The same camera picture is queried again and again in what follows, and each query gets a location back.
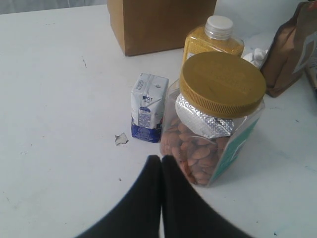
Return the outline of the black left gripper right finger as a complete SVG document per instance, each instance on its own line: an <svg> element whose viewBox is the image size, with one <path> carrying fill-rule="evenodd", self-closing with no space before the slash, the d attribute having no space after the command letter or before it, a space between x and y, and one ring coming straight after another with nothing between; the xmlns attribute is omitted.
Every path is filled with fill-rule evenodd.
<svg viewBox="0 0 317 238"><path fill-rule="evenodd" d="M164 156L162 169L162 219L166 238L249 238L193 189L176 160Z"/></svg>

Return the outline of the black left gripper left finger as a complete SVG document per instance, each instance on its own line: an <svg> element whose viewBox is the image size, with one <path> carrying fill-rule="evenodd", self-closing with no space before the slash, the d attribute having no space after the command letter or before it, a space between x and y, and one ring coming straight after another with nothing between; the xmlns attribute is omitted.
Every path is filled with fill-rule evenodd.
<svg viewBox="0 0 317 238"><path fill-rule="evenodd" d="M161 161L150 155L119 203L79 238L158 238L162 199Z"/></svg>

